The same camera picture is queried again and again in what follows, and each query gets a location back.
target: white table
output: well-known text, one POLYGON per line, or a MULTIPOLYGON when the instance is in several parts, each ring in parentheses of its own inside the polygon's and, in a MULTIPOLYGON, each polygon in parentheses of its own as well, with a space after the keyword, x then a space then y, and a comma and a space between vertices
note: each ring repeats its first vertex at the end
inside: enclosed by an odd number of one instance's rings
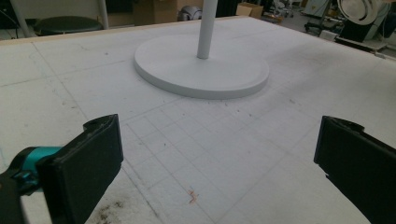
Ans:
MULTIPOLYGON (((349 119, 396 147, 396 63, 238 17, 216 21, 214 39, 268 62, 262 91, 191 99, 134 70, 145 41, 198 33, 192 21, 0 42, 0 171, 117 113, 125 161, 89 223, 368 223, 313 163, 318 127, 349 119)), ((50 222, 42 194, 23 200, 32 223, 50 222)))

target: round white base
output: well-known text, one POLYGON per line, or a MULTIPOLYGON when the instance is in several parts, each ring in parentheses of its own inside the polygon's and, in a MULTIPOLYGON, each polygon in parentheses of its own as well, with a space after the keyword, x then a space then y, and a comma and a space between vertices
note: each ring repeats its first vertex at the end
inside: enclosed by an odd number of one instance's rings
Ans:
POLYGON ((209 59, 196 57, 194 35, 164 36, 142 44, 134 67, 146 81, 165 91, 202 99, 243 97, 261 90, 269 75, 266 62, 233 42, 212 42, 209 59))

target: white fan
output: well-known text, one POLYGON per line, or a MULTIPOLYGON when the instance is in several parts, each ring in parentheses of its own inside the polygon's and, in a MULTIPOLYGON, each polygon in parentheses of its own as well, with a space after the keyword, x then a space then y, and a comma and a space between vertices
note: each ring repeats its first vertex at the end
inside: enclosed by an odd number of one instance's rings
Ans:
POLYGON ((375 21, 382 0, 337 0, 344 16, 359 25, 367 25, 375 21))

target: white post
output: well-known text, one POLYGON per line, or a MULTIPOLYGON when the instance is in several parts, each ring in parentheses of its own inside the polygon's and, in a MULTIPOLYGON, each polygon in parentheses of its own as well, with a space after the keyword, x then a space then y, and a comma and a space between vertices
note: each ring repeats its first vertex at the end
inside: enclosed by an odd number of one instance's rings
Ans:
POLYGON ((209 58, 210 43, 212 42, 213 25, 215 23, 217 7, 218 0, 204 1, 197 53, 197 57, 200 59, 209 58))

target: round stool seat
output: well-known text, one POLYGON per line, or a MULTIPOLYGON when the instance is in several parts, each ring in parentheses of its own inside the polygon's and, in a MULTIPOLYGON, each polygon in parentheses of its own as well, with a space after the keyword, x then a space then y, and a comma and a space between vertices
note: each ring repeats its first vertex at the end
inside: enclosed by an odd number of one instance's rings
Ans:
POLYGON ((103 25, 90 18, 62 16, 40 20, 34 30, 36 35, 64 35, 103 30, 103 25))

